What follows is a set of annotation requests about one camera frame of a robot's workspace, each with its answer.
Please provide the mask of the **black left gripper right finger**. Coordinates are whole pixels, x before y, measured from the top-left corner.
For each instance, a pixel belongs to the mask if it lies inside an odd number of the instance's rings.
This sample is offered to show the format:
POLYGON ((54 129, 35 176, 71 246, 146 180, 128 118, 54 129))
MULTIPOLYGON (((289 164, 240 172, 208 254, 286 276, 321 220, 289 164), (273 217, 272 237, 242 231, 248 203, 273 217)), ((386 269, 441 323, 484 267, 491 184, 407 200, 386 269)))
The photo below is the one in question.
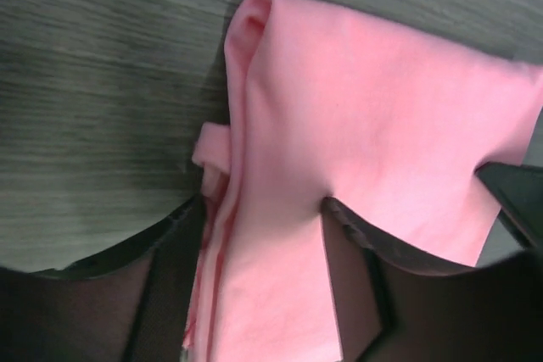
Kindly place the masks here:
POLYGON ((321 213, 343 360, 541 360, 537 252, 468 267, 378 229, 335 198, 321 213))

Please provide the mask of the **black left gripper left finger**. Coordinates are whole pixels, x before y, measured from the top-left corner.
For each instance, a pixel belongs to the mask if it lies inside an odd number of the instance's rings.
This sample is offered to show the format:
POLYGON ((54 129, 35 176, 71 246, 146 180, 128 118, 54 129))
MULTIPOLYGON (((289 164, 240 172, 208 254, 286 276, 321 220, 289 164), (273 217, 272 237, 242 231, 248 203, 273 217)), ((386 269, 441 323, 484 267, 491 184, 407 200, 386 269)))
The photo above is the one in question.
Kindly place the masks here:
POLYGON ((183 360, 204 221, 196 195, 62 270, 2 268, 2 360, 183 360))

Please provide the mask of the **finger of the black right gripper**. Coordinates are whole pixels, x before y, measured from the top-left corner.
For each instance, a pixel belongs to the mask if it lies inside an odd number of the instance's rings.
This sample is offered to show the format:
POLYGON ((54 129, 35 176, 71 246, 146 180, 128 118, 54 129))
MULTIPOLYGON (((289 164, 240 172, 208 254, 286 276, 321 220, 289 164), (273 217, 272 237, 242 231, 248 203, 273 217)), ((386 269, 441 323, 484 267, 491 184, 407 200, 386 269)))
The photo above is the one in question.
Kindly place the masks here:
POLYGON ((488 162, 475 175, 500 204, 501 223, 522 248, 542 251, 542 168, 488 162))

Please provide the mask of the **pink t shirt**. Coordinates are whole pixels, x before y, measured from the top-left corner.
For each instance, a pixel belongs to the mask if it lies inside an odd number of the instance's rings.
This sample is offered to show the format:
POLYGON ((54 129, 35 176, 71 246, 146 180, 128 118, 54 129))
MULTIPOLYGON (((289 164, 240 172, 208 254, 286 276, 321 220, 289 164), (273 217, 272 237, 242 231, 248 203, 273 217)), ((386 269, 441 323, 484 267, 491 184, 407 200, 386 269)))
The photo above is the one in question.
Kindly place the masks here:
POLYGON ((224 43, 228 125, 203 126, 208 220, 185 343, 195 361, 336 361, 326 196, 475 265, 522 162, 542 68, 316 0, 243 0, 224 43))

